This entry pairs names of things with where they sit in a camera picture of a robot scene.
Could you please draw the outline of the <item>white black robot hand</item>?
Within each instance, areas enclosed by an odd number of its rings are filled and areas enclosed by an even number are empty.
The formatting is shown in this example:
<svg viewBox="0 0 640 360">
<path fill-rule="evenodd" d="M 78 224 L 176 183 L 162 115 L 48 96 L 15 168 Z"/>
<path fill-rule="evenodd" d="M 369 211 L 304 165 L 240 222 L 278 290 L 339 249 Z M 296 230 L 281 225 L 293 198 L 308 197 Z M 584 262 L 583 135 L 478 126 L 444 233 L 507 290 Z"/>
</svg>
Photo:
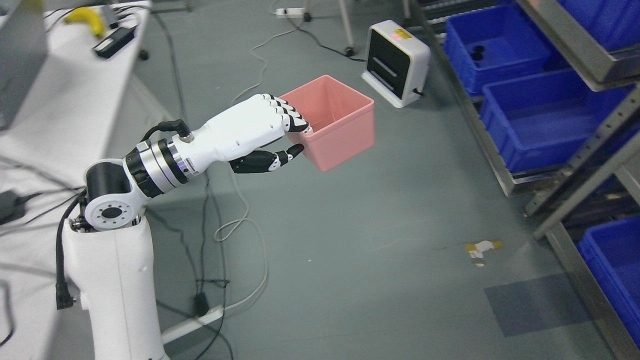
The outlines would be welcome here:
<svg viewBox="0 0 640 360">
<path fill-rule="evenodd" d="M 227 162 L 236 174 L 270 173 L 285 166 L 303 150 L 295 144 L 286 150 L 263 150 L 286 133 L 311 134 L 313 128 L 288 101 L 267 93 L 229 107 L 199 129 L 193 140 L 173 138 L 179 156 L 194 174 L 214 162 Z"/>
</svg>

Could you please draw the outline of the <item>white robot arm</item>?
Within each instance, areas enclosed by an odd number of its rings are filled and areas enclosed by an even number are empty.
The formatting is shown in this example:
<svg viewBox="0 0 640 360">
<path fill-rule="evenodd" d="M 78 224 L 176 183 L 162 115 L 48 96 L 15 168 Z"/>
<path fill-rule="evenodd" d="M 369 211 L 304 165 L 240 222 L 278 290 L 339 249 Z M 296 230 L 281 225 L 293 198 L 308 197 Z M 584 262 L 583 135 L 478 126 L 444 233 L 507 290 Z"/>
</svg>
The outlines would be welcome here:
<svg viewBox="0 0 640 360">
<path fill-rule="evenodd" d="M 194 169 L 179 153 L 181 142 L 138 143 L 122 159 L 94 162 L 85 173 L 89 230 L 68 216 L 61 231 L 65 269 L 90 316 L 96 360 L 167 360 L 154 292 L 150 224 L 142 214 L 146 180 L 161 194 L 185 184 Z"/>
</svg>

